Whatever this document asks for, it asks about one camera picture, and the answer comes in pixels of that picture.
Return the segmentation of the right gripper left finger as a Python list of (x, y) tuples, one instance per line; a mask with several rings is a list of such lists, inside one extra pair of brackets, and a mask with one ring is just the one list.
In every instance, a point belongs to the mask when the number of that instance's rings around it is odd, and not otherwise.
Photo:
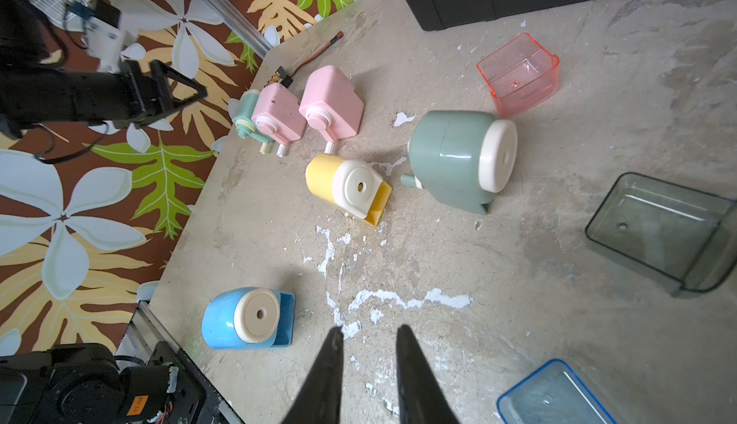
[(315, 362), (292, 408), (282, 419), (287, 423), (340, 422), (344, 373), (344, 334), (329, 330)]

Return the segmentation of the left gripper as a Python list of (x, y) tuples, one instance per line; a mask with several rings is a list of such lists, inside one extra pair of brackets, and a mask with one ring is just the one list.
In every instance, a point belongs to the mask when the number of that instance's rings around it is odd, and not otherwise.
[(120, 130), (134, 125), (149, 127), (155, 122), (207, 97), (207, 88), (162, 61), (151, 61), (144, 74), (137, 61), (123, 61), (118, 76), (125, 88), (127, 116), (117, 120)]

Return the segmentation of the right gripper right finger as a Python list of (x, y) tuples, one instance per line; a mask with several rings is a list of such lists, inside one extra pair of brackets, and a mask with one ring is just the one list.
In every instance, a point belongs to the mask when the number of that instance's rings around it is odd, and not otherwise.
[(397, 330), (397, 390), (401, 423), (459, 422), (407, 324)]

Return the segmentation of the green sharpener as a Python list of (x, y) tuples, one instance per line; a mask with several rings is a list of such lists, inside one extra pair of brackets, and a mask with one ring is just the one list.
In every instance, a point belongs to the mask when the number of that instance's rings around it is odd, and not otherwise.
[(240, 99), (230, 99), (228, 115), (234, 124), (238, 136), (242, 139), (252, 139), (260, 144), (259, 152), (262, 155), (270, 153), (274, 140), (263, 134), (253, 122), (253, 113), (260, 96), (260, 91), (250, 89), (244, 92)]
[(408, 142), (405, 186), (454, 208), (486, 215), (514, 170), (516, 124), (481, 111), (429, 111)]

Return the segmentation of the pink sharpener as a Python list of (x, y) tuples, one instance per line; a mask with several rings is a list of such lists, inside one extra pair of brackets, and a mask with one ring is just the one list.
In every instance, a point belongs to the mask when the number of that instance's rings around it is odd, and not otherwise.
[(341, 140), (357, 136), (364, 109), (351, 80), (328, 65), (309, 76), (299, 112), (326, 141), (326, 153), (333, 155)]
[(300, 104), (282, 84), (269, 84), (259, 94), (251, 120), (261, 134), (278, 142), (279, 157), (285, 157), (290, 145), (304, 136), (307, 122), (299, 112)]

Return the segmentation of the blue pencil sharpener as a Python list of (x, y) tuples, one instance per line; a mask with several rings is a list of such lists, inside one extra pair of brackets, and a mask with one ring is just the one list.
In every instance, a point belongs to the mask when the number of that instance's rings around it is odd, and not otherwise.
[(205, 308), (202, 335), (217, 350), (261, 350), (292, 344), (296, 297), (245, 287), (214, 297)]

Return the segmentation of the clear blue tray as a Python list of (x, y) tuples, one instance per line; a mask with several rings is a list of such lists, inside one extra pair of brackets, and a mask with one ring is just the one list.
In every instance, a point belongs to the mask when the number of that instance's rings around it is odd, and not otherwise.
[(496, 401), (504, 423), (616, 423), (604, 402), (564, 360), (552, 359)]

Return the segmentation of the clear pink tray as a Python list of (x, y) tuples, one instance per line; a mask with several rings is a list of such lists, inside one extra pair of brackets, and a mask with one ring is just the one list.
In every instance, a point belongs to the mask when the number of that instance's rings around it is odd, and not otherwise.
[(503, 117), (539, 105), (560, 85), (560, 58), (527, 33), (489, 54), (476, 67)]

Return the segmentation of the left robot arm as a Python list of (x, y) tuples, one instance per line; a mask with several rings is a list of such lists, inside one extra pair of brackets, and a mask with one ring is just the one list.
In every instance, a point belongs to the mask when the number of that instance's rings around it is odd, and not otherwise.
[(147, 127), (207, 97), (166, 65), (137, 61), (116, 72), (67, 71), (68, 49), (30, 0), (1, 0), (1, 132), (11, 139), (50, 123)]

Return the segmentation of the yellow pencil sharpener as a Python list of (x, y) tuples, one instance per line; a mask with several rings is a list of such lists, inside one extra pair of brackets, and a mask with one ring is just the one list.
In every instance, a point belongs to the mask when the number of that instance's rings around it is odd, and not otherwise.
[(321, 153), (305, 170), (309, 191), (343, 211), (378, 226), (392, 193), (384, 178), (368, 163)]

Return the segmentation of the clear grey tray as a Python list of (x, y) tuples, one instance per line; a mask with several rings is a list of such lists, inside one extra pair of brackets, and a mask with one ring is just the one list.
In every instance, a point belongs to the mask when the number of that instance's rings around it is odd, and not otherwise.
[(629, 172), (616, 180), (585, 237), (593, 251), (672, 297), (698, 297), (736, 270), (736, 201)]

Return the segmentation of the black battery holder left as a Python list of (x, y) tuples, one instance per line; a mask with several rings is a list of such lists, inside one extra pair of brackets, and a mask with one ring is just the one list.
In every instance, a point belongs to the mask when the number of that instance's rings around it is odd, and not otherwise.
[(282, 84), (285, 87), (291, 86), (291, 84), (293, 84), (295, 74), (297, 74), (306, 65), (309, 65), (309, 63), (312, 63), (315, 59), (318, 59), (318, 57), (325, 53), (332, 45), (341, 40), (344, 35), (343, 31), (337, 32), (337, 34), (327, 44), (324, 44), (321, 49), (303, 61), (292, 72), (288, 72), (283, 66), (278, 67), (272, 78), (270, 78), (269, 84)]

